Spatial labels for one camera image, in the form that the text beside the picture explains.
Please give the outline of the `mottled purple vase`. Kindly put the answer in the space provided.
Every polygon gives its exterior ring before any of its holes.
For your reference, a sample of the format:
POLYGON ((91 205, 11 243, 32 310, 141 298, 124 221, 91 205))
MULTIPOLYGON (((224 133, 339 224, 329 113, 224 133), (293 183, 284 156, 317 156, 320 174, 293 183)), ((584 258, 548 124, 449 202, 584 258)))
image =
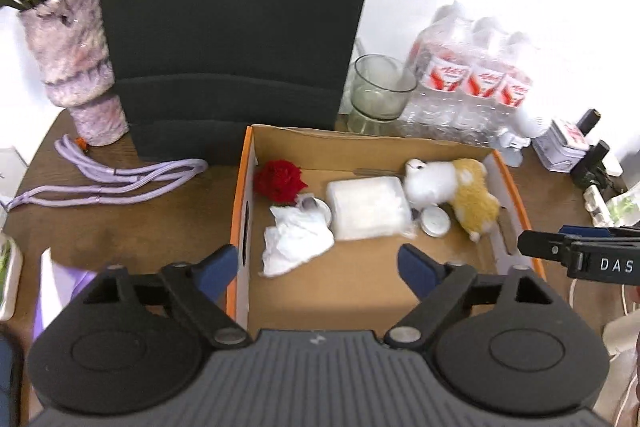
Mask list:
POLYGON ((47 98, 68 110, 81 139, 105 146, 127 133, 114 91, 100 0, 47 0, 18 19, 47 98))

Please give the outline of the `small clear zip bag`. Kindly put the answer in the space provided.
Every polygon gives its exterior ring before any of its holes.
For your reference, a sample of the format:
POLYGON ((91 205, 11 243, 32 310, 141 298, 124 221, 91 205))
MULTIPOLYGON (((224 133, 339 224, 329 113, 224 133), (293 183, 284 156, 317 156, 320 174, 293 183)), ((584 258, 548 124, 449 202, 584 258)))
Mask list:
POLYGON ((332 222, 332 212, 329 205, 322 199, 314 197, 311 193, 298 194, 296 196, 296 207, 305 212, 314 212, 320 215, 326 226, 332 222))

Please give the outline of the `black box pair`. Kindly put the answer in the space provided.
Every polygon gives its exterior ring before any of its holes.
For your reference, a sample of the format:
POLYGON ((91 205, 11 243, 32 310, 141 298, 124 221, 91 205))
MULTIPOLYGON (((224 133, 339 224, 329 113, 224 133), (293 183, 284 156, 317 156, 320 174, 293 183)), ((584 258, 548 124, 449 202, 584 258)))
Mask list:
MULTIPOLYGON (((577 128, 582 132, 583 136, 587 136, 596 127, 600 119, 601 114, 597 109, 588 109, 582 115, 582 118, 578 120, 577 128)), ((570 170, 570 179, 572 179, 573 183, 583 190, 590 187, 590 185, 595 185, 599 190, 605 190, 610 183, 610 179, 606 174, 603 159, 608 155, 609 151, 608 143, 603 140, 600 140, 597 144, 589 145, 585 156, 570 170)))

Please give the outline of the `white tissue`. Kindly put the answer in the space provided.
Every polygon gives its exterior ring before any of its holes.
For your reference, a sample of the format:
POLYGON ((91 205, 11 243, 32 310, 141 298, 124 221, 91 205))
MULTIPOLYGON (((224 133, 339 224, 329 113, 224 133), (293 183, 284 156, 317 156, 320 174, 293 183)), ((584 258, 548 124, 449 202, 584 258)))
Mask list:
POLYGON ((280 277, 334 246, 334 235, 321 209, 271 206, 270 212, 274 225, 264 232, 264 277, 280 277))

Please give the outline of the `water bottle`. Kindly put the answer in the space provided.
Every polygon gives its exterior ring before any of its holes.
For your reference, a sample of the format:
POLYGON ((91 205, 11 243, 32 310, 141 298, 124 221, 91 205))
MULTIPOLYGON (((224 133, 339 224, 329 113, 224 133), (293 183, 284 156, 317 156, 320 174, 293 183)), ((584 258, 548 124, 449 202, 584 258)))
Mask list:
POLYGON ((456 121, 462 140, 483 144, 494 119, 494 95, 504 76, 498 57, 503 33, 488 17, 478 20, 472 30, 466 58, 470 73, 461 85, 461 107, 456 121))
POLYGON ((441 6, 410 49, 406 66, 416 77, 401 119, 409 132, 433 138, 445 135, 457 112, 457 90, 471 74, 471 21, 457 2, 441 6))
POLYGON ((510 35, 500 55, 504 75, 495 94, 496 110, 492 137, 497 140, 509 127, 510 117, 528 95, 532 80, 527 72, 527 40, 521 32, 510 35))

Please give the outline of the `black paper bag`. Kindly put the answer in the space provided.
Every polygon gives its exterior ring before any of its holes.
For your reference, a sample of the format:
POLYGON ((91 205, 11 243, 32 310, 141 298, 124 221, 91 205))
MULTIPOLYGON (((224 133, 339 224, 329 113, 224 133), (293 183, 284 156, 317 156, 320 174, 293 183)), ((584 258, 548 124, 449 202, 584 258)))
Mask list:
POLYGON ((364 0, 100 0, 140 158, 235 164, 251 124, 330 129, 364 0))

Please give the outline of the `red orange cardboard box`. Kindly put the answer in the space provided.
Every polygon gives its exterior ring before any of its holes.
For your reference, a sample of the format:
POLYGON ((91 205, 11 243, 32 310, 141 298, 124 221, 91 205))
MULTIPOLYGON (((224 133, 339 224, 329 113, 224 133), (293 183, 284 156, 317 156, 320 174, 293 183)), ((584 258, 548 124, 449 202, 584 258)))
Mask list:
POLYGON ((487 148, 332 131, 247 128, 232 210, 231 240, 239 271, 224 309, 244 329, 371 329, 385 332, 416 303, 397 271, 401 245, 438 262, 461 262, 503 274, 514 265, 542 272, 515 239, 529 221, 500 155, 487 148), (486 171, 499 221, 472 241, 453 223, 438 237, 412 217, 401 177, 411 159, 472 158, 486 171), (255 190, 256 181, 284 182, 296 196, 314 196, 309 217, 291 227, 294 243, 273 261, 262 257, 265 235, 282 216, 255 190))

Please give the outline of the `white jar lid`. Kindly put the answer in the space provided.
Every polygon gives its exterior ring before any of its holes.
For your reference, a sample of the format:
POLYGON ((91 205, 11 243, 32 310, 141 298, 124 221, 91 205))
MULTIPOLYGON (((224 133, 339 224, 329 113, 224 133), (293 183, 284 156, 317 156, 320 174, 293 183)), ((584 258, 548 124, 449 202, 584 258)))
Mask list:
POLYGON ((420 228, 434 239, 444 237, 451 228, 451 221, 445 210, 439 206, 425 207, 420 213, 420 228))

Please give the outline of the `left water bottle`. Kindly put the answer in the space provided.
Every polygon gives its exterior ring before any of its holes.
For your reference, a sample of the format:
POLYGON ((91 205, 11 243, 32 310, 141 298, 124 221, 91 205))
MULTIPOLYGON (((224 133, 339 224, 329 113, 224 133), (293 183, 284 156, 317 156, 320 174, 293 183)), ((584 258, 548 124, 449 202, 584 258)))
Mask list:
POLYGON ((433 138, 445 135, 457 112, 457 90, 471 74, 471 21, 457 2, 441 6, 410 49, 406 66, 416 77, 401 119, 409 132, 433 138))

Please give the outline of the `yellow white plush toy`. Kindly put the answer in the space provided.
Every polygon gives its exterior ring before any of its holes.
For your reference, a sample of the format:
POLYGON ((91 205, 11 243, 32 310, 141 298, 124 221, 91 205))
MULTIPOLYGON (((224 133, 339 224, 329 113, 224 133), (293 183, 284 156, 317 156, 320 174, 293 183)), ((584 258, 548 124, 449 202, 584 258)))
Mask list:
POLYGON ((409 159, 402 186, 411 208, 448 204, 460 227, 478 243, 495 225, 501 208, 487 187, 487 170, 472 158, 425 162, 409 159))

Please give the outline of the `middle water bottle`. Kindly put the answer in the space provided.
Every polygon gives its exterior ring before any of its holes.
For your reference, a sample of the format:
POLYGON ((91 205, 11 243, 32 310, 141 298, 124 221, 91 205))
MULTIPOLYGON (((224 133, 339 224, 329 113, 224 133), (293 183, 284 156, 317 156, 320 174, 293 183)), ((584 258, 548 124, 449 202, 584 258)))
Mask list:
POLYGON ((494 119, 494 95, 504 76, 498 57, 503 33, 488 17, 478 20, 472 30, 466 58, 470 73, 461 85, 461 107, 456 121, 462 140, 483 144, 494 119))

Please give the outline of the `red artificial rose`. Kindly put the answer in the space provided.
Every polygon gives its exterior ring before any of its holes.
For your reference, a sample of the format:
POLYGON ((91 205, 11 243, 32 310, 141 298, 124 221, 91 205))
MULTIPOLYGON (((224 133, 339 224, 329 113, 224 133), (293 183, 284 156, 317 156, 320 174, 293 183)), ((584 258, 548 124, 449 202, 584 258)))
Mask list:
POLYGON ((275 204, 293 204, 306 187, 302 170, 288 160, 267 161, 254 174, 254 191, 275 204))

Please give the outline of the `right water bottle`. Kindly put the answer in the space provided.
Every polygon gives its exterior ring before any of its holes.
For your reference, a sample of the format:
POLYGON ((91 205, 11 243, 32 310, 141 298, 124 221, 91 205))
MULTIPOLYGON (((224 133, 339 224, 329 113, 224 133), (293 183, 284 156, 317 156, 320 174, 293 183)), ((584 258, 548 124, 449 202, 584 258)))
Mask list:
POLYGON ((528 95, 532 80, 527 72, 527 40, 521 32, 510 35, 500 55, 504 75, 495 94, 496 110, 492 137, 497 140, 509 127, 510 117, 528 95))

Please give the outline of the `translucent cotton swab box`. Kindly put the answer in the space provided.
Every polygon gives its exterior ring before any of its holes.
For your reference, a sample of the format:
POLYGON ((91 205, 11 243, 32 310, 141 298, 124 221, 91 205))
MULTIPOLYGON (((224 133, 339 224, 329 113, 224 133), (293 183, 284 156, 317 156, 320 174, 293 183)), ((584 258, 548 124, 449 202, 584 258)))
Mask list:
POLYGON ((409 233, 412 213, 396 176, 332 181, 326 186, 337 241, 359 241, 409 233))

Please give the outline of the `white astronaut speaker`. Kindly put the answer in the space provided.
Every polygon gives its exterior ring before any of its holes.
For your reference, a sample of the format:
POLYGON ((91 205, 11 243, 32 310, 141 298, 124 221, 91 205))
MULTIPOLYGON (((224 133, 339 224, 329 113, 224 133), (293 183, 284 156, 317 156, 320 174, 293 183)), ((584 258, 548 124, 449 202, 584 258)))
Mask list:
POLYGON ((506 165, 520 167, 522 150, 529 147, 533 139, 545 134, 550 126, 551 117, 544 110, 523 103, 497 134, 497 150, 506 165))

